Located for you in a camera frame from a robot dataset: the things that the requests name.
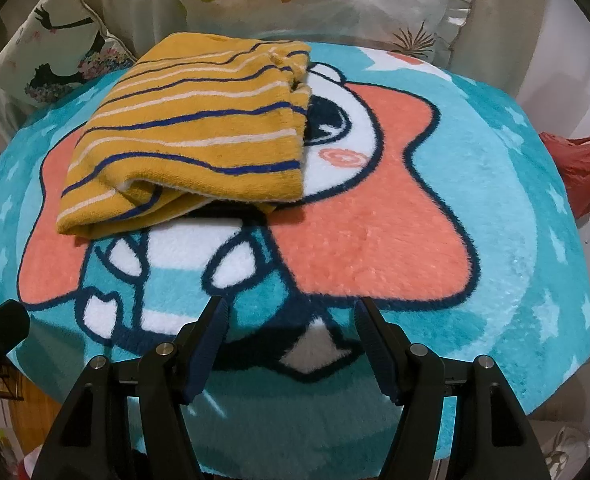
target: red fabric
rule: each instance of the red fabric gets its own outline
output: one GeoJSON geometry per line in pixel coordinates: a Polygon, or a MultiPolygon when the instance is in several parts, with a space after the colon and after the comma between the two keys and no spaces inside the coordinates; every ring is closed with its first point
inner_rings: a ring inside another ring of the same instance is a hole
{"type": "Polygon", "coordinates": [[[590,212],[590,137],[566,139],[542,132],[539,138],[562,176],[574,217],[590,212]]]}

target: yellow striped towel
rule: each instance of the yellow striped towel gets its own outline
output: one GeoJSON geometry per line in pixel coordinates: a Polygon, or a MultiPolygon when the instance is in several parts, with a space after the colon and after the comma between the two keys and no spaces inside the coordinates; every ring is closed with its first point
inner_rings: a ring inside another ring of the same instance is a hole
{"type": "Polygon", "coordinates": [[[73,150],[57,231],[100,238],[217,198],[302,197],[310,48],[173,34],[111,89],[73,150]]]}

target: cartoon character print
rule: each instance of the cartoon character print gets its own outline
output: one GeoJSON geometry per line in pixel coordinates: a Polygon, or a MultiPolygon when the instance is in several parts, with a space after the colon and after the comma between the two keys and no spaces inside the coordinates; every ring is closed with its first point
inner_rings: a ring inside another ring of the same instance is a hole
{"type": "Polygon", "coordinates": [[[439,121],[426,100],[346,82],[315,64],[304,135],[304,197],[264,216],[216,205],[101,240],[58,235],[57,202],[83,127],[47,155],[44,202],[18,276],[31,310],[74,300],[93,340],[142,354],[195,320],[211,295],[232,305],[221,370],[262,366],[304,382],[354,361],[337,321],[356,298],[383,311],[448,308],[475,288],[478,261],[449,208],[412,164],[439,121]]]}

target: metal screw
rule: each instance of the metal screw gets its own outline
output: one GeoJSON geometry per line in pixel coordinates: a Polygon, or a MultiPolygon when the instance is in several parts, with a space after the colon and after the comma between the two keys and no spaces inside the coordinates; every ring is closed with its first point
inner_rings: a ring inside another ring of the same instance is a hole
{"type": "Polygon", "coordinates": [[[477,358],[477,362],[483,368],[492,368],[494,366],[494,360],[489,355],[480,355],[477,358]]]}
{"type": "Polygon", "coordinates": [[[103,355],[96,355],[91,359],[90,365],[91,368],[99,370],[99,368],[102,368],[107,362],[108,359],[106,359],[103,355]]]}
{"type": "Polygon", "coordinates": [[[411,354],[417,357],[423,357],[428,353],[428,349],[421,343],[411,344],[411,354]]]}
{"type": "Polygon", "coordinates": [[[155,349],[155,352],[157,352],[159,355],[168,355],[173,350],[174,350],[174,344],[172,344],[172,343],[161,343],[161,344],[157,345],[157,348],[155,349]]]}

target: towel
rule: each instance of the towel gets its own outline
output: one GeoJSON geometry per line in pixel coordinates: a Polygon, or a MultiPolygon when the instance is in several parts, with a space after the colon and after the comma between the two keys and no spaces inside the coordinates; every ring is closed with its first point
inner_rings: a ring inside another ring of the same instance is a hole
{"type": "Polygon", "coordinates": [[[86,123],[57,232],[101,238],[216,199],[300,199],[309,52],[298,41],[165,38],[86,123]]]}

